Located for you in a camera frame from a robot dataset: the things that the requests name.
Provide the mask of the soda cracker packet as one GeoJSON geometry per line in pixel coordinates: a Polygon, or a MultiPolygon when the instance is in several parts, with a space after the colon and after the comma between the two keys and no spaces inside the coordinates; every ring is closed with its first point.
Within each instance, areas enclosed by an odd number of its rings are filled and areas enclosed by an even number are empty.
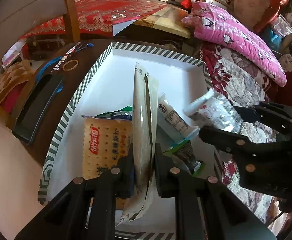
{"type": "Polygon", "coordinates": [[[98,178],[128,154],[132,121],[85,117],[82,173],[86,180],[98,178]]]}

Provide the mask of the silver snack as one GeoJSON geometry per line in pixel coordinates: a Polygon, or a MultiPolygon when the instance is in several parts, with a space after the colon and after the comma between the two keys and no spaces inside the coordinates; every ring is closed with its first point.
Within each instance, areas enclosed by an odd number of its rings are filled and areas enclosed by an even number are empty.
{"type": "Polygon", "coordinates": [[[183,109],[183,113],[195,121],[200,128],[212,126],[232,133],[239,133],[243,122],[228,99],[212,88],[188,104],[183,109]]]}

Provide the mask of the white blue snack packet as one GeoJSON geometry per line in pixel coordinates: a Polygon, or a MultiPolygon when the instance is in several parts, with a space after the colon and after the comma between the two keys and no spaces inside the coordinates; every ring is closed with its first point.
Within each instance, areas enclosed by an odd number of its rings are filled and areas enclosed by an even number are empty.
{"type": "Polygon", "coordinates": [[[198,126],[189,126],[162,93],[158,98],[157,124],[175,144],[191,140],[199,133],[198,126]]]}

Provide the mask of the brown snack green wrapper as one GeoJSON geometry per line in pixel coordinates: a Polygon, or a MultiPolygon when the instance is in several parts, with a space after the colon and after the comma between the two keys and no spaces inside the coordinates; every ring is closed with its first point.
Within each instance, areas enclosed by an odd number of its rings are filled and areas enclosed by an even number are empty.
{"type": "Polygon", "coordinates": [[[96,118],[109,118],[109,119],[122,119],[122,120],[132,120],[133,116],[133,107],[126,106],[122,109],[112,111],[112,112],[105,112],[99,115],[96,115],[96,118]]]}

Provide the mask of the white maroon floral fleece blanket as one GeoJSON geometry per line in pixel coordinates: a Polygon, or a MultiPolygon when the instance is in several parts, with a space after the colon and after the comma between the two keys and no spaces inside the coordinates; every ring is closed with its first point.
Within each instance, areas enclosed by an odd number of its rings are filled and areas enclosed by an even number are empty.
{"type": "MultiPolygon", "coordinates": [[[[199,50],[200,59],[206,63],[213,89],[224,94],[234,106],[249,107],[266,100],[264,90],[254,78],[232,62],[231,55],[223,57],[222,52],[226,52],[226,49],[217,50],[213,47],[212,50],[199,50]]],[[[243,123],[240,134],[255,143],[276,141],[276,132],[259,122],[243,123]]],[[[215,158],[222,172],[222,182],[255,216],[267,224],[274,235],[277,235],[287,219],[285,213],[280,213],[279,199],[241,187],[237,165],[225,152],[217,151],[215,158]]]]}

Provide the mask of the green striped white box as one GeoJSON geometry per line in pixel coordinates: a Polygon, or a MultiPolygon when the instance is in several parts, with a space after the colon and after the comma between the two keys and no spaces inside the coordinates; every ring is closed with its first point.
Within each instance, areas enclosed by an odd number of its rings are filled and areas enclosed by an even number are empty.
{"type": "MultiPolygon", "coordinates": [[[[156,47],[137,51],[139,45],[113,42],[97,59],[70,99],[46,155],[41,174],[38,201],[46,205],[72,179],[82,175],[83,115],[96,116],[133,103],[134,68],[142,66],[159,82],[158,94],[164,93],[170,105],[189,125],[192,119],[183,114],[186,105],[213,87],[206,64],[198,59],[182,60],[155,55],[156,47]]],[[[194,155],[204,162],[199,177],[221,177],[215,165],[215,148],[196,137],[191,140],[194,155]]],[[[119,239],[176,239],[175,201],[161,199],[155,190],[153,203],[146,215],[115,228],[119,239]]]]}

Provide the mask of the pink penguin quilt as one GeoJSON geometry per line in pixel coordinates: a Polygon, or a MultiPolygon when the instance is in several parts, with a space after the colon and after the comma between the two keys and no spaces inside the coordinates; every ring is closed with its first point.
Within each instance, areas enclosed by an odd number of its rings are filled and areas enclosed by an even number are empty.
{"type": "Polygon", "coordinates": [[[182,23],[194,29],[194,37],[245,56],[280,87],[287,84],[285,71],[267,44],[226,10],[192,0],[191,13],[182,23]]]}

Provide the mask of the tan rubber band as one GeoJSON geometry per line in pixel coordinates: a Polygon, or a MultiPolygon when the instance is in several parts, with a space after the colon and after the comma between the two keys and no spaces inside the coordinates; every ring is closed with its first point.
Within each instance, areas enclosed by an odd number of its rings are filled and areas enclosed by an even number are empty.
{"type": "Polygon", "coordinates": [[[69,72],[74,70],[79,65],[77,60],[69,60],[62,65],[62,70],[65,72],[69,72]]]}

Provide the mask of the red patterned tablecloth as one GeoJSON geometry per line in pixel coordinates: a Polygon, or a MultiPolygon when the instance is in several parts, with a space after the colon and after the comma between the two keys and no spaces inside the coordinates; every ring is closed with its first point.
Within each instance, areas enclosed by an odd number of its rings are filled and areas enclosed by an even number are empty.
{"type": "Polygon", "coordinates": [[[166,7],[155,0],[74,0],[82,34],[114,36],[113,25],[138,20],[166,7]]]}

